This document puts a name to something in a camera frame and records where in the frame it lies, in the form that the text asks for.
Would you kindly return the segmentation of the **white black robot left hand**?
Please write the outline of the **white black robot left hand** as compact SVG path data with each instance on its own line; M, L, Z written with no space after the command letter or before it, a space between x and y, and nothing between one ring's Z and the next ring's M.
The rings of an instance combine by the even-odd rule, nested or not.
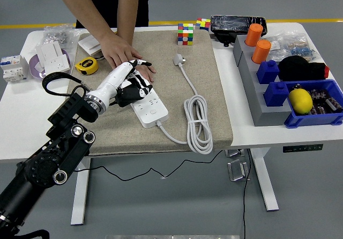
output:
M141 59L124 62L97 89L86 93L85 100L101 115L111 105L125 107L145 98L153 86L136 70L137 65L152 64Z

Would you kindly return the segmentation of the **person's right hand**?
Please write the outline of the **person's right hand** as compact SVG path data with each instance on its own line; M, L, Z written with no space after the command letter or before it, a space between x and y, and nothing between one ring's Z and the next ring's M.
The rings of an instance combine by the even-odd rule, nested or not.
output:
M142 59L134 47L124 39L111 32L100 41L103 56L112 69L133 59Z

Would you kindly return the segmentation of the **person's left hand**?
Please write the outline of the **person's left hand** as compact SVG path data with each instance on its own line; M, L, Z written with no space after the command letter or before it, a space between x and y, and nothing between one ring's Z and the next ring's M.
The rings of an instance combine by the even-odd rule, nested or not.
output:
M156 74L156 70L153 66L139 65L136 69L150 83L154 82L153 76Z

